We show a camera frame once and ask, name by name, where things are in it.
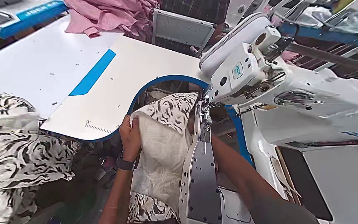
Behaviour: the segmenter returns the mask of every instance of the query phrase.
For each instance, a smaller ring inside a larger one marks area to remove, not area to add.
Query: hand
[[[140,149],[139,117],[134,115],[132,127],[129,123],[129,115],[126,115],[120,126],[120,135],[124,147],[122,159],[128,162],[135,161]]]

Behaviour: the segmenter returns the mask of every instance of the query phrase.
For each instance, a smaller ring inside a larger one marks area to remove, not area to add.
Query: jack logo
[[[340,131],[340,133],[344,133],[344,134],[347,134],[347,135],[353,135],[353,136],[358,137],[358,133],[355,133],[355,132],[352,132],[352,131]]]

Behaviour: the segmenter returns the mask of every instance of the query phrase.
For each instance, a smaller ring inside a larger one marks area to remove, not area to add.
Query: watch strap
[[[134,170],[138,167],[138,161],[139,161],[139,155],[136,157],[135,161],[130,162],[122,159],[122,156],[120,156],[117,159],[116,166],[123,170]]]

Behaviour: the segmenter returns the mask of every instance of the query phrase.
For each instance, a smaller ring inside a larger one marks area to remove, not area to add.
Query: white table top
[[[69,21],[60,18],[0,50],[0,94],[26,99],[48,118],[120,35],[65,33]]]
[[[189,80],[203,87],[209,83],[198,58],[124,36],[117,37],[110,49],[116,55],[92,88],[67,97],[42,129],[83,140],[107,139],[150,82]]]
[[[93,39],[65,33],[69,21],[65,16],[0,50],[0,94],[14,94],[33,104],[41,117],[48,118],[42,129],[83,140],[106,139],[149,82],[209,82],[198,58],[117,33]],[[68,96],[74,88],[89,84],[84,77],[109,47],[110,56],[116,55],[105,63],[107,68],[89,91]]]

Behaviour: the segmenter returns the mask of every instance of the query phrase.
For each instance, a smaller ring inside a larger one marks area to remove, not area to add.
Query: garment
[[[35,212],[38,185],[70,180],[77,141],[42,134],[35,108],[26,100],[0,95],[0,223],[26,223]]]
[[[157,0],[64,0],[70,8],[67,33],[85,33],[90,38],[99,31],[124,32],[144,41],[151,36],[149,20]]]
[[[186,125],[197,93],[177,93],[148,104],[139,116],[142,152],[132,191],[167,204],[178,213],[183,163],[192,142]]]
[[[128,223],[159,222],[177,218],[173,209],[162,201],[131,192]]]

